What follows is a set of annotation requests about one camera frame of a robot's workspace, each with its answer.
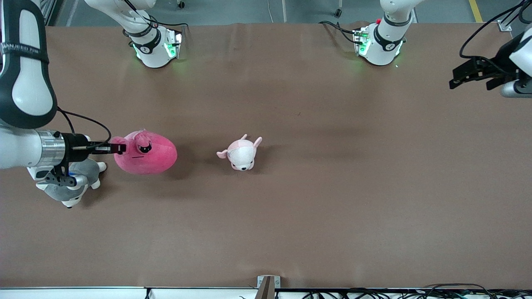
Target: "gray floor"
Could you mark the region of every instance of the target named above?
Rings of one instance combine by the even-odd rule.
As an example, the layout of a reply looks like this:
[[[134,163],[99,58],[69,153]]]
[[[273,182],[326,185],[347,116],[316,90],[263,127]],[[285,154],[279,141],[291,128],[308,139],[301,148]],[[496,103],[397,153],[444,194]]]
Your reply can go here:
[[[162,22],[186,22],[190,25],[271,22],[267,0],[186,0],[184,9],[177,0],[159,0],[149,13]],[[344,0],[340,19],[333,14],[337,0],[286,0],[289,23],[374,21],[382,17],[378,0]],[[283,22],[281,0],[270,0],[274,22]],[[417,8],[419,22],[474,22],[468,0],[429,0]],[[65,0],[57,26],[117,26],[103,13],[90,8],[84,0]]]

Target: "black cable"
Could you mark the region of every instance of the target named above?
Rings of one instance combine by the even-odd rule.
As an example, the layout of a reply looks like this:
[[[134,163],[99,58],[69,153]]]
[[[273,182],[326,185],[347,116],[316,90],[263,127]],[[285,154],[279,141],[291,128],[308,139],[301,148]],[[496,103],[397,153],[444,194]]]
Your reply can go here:
[[[438,284],[438,285],[435,285],[432,287],[432,289],[430,289],[429,292],[427,292],[426,294],[424,294],[422,297],[423,299],[427,299],[427,297],[429,297],[431,295],[431,293],[436,289],[436,288],[440,288],[440,287],[450,287],[450,286],[476,286],[480,289],[482,289],[483,291],[486,292],[486,294],[489,296],[490,299],[496,299],[495,297],[493,297],[493,294],[490,293],[485,287],[481,286],[481,285],[477,285],[477,284]]]
[[[85,116],[80,115],[80,114],[77,114],[77,113],[73,113],[73,112],[69,112],[69,111],[65,111],[65,110],[63,110],[63,112],[66,113],[66,114],[69,114],[69,115],[75,116],[75,117],[79,117],[79,118],[83,118],[83,119],[85,119],[85,120],[91,121],[91,122],[93,122],[93,123],[99,125],[100,127],[104,128],[104,129],[107,131],[107,135],[108,135],[107,139],[106,139],[105,141],[103,141],[103,142],[98,143],[98,144],[91,145],[91,146],[87,146],[87,149],[88,149],[88,150],[93,150],[93,149],[95,149],[95,148],[97,148],[97,147],[99,147],[99,146],[102,146],[102,145],[108,143],[109,140],[111,140],[111,137],[112,137],[112,135],[111,135],[111,131],[109,131],[109,129],[108,129],[105,125],[103,125],[101,122],[99,122],[99,121],[97,121],[97,120],[94,120],[94,119],[92,119],[92,118],[85,117]]]
[[[480,26],[464,43],[463,45],[460,47],[460,51],[459,51],[459,55],[461,58],[465,58],[465,59],[472,59],[472,58],[477,58],[477,59],[481,59],[483,61],[486,61],[488,62],[489,64],[491,64],[493,67],[495,67],[499,72],[503,73],[503,74],[506,74],[507,76],[515,76],[515,73],[509,73],[503,69],[501,69],[501,67],[499,67],[497,64],[495,64],[493,61],[491,61],[490,59],[484,57],[484,56],[478,56],[478,55],[464,55],[464,49],[466,48],[467,44],[484,28],[486,28],[486,26],[488,26],[491,22],[495,21],[497,18],[500,18],[501,16],[507,14],[507,13],[510,13],[512,11],[514,11],[515,9],[525,5],[526,3],[529,3],[531,0],[524,0],[523,2],[517,4],[516,6],[512,7],[512,8],[509,8],[507,10],[505,10],[504,12],[494,16],[493,18],[491,18],[489,21],[487,21],[486,23],[484,23],[482,26]]]
[[[165,25],[165,26],[187,26],[188,27],[188,24],[187,23],[177,23],[177,24],[168,24],[168,23],[163,23],[163,22],[159,22],[157,20],[155,20],[154,17],[152,17],[150,15],[150,19],[147,19],[146,17],[144,17],[143,15],[141,15],[140,13],[138,13],[137,11],[137,8],[133,5],[133,3],[131,3],[129,0],[124,0],[124,2],[134,11],[136,12],[141,18],[143,18],[144,20],[146,21],[149,21],[148,26],[152,27],[152,28],[155,28],[153,27],[152,25],[152,22],[156,23],[156,24],[159,24],[159,25]]]
[[[527,7],[530,6],[530,4],[532,4],[531,1],[527,1],[525,0],[525,3],[523,3],[523,5],[521,6],[521,8],[519,9],[519,13],[518,13],[518,16],[519,16],[519,21],[521,21],[522,23],[524,24],[530,24],[532,23],[531,21],[523,18],[523,11],[525,11],[525,9],[527,9]]]
[[[333,295],[333,294],[331,294],[329,292],[323,292],[323,293],[331,296],[331,298],[338,299],[338,297],[336,297],[335,295]]]
[[[152,288],[146,288],[146,297],[144,299],[149,299],[149,294],[152,291]]]
[[[511,12],[509,12],[508,15],[506,15],[506,16],[504,17],[504,19],[502,19],[501,23],[504,23],[504,21],[506,21],[506,19],[507,19],[507,18],[508,18],[508,17],[509,17],[514,11],[516,11],[516,9],[512,10]]]
[[[314,298],[313,295],[314,295],[314,292],[309,292],[308,294],[306,294],[306,295],[305,295],[303,298],[301,298],[301,299],[307,299],[308,297],[310,297],[310,298]]]
[[[70,127],[70,131],[72,132],[72,134],[75,134],[76,132],[74,131],[74,126],[72,125],[72,122],[70,121],[70,118],[68,117],[68,115],[63,111],[63,109],[59,108],[59,106],[57,107],[57,110],[61,112],[61,114],[65,117],[66,122],[68,123],[68,126]]]
[[[357,41],[357,40],[352,40],[352,39],[350,39],[347,35],[345,35],[346,33],[353,34],[353,31],[349,31],[349,30],[347,30],[347,29],[344,29],[344,28],[340,27],[340,23],[336,23],[336,24],[334,24],[334,23],[329,22],[329,21],[321,21],[321,22],[319,22],[318,24],[326,24],[326,25],[330,25],[330,26],[334,27],[336,30],[339,30],[339,31],[342,33],[342,35],[343,35],[347,40],[349,40],[350,42],[352,42],[352,43],[354,43],[354,44],[357,44],[357,45],[362,45],[362,42]]]

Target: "black strap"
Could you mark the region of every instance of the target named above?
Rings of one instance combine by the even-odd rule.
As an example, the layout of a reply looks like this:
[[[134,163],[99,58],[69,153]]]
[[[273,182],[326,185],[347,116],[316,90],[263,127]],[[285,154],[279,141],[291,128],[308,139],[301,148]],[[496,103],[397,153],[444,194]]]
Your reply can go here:
[[[139,33],[131,33],[131,32],[127,32],[125,29],[122,31],[122,33],[127,36],[127,37],[142,37],[142,36],[145,36],[147,35],[150,31],[152,31],[152,29],[155,29],[157,28],[157,24],[156,23],[151,23],[150,25],[148,25],[148,27],[146,29],[144,29],[144,31],[142,32],[139,32]]]
[[[379,26],[377,25],[375,27],[375,30],[373,31],[373,36],[375,36],[375,41],[377,42],[377,44],[381,45],[381,47],[383,47],[383,50],[386,52],[395,50],[395,48],[403,41],[404,35],[401,39],[398,39],[396,41],[387,40],[379,34],[378,29]]]
[[[394,21],[388,19],[388,18],[386,17],[386,14],[384,14],[384,21],[385,21],[386,23],[390,24],[391,26],[394,26],[394,27],[405,26],[405,25],[407,25],[408,23],[410,23],[410,20],[411,20],[411,19],[412,19],[412,12],[410,12],[410,14],[408,15],[408,20],[406,20],[406,21],[404,21],[404,22],[399,22],[399,23],[394,22]]]
[[[35,60],[40,60],[46,64],[50,63],[50,60],[48,60],[48,54],[46,52],[24,44],[1,43],[0,52],[3,55],[11,54],[15,56],[28,57]]]
[[[155,35],[155,38],[151,42],[146,43],[146,44],[138,44],[138,43],[133,43],[133,44],[142,53],[151,54],[153,52],[153,49],[161,41],[161,32],[159,31],[159,29],[156,29],[156,31],[157,31],[157,34]]]

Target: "white plush toy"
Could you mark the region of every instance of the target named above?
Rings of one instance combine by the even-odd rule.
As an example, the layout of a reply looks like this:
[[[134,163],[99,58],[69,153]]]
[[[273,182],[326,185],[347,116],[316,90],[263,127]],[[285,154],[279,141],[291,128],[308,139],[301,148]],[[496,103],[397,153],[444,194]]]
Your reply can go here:
[[[220,159],[229,159],[234,170],[246,171],[252,169],[255,165],[257,147],[261,143],[262,137],[257,138],[255,143],[246,140],[246,138],[247,134],[240,140],[231,143],[225,151],[217,152],[216,155]]]

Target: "pink stuffed animal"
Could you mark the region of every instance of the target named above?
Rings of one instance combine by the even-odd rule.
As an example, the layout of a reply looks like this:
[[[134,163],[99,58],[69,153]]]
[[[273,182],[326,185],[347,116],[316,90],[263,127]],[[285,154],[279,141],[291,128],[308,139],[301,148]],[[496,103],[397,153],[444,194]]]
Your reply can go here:
[[[126,152],[114,155],[125,172],[134,175],[161,173],[177,160],[176,146],[165,137],[146,130],[136,131],[125,138],[113,137],[111,143],[125,144]]]
[[[245,134],[240,140],[237,140],[223,152],[217,152],[218,158],[229,159],[231,167],[234,170],[250,170],[255,165],[255,154],[257,153],[257,147],[262,141],[262,137],[257,138],[255,143],[246,140],[247,134]]]

